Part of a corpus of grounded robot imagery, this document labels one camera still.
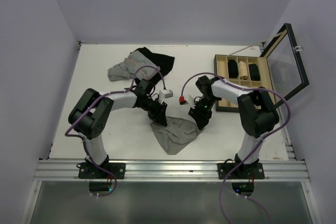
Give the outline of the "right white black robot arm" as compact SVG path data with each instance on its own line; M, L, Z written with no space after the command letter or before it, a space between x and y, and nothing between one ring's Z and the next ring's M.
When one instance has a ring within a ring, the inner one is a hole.
M236 154L234 172L246 178L253 171L252 164L259 160L262 136L271 132L279 123L279 115L269 92L263 88L252 89L237 85L226 79L201 76L195 83L202 97L194 103L188 114L199 130L208 125L213 105L221 99L238 106L242 127L245 131L242 146Z

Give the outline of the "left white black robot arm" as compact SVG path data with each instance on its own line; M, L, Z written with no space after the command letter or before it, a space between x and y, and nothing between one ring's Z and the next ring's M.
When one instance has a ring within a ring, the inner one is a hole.
M160 125L167 126L167 104L160 99L150 96L154 85L141 80L134 88L125 91L99 93L87 89L68 116L70 124L66 130L66 137L81 139L86 160L91 162L90 171L97 178L104 178L109 172L106 163L108 154L104 150L102 132L105 128L110 112L119 109L141 108L148 113L149 119Z

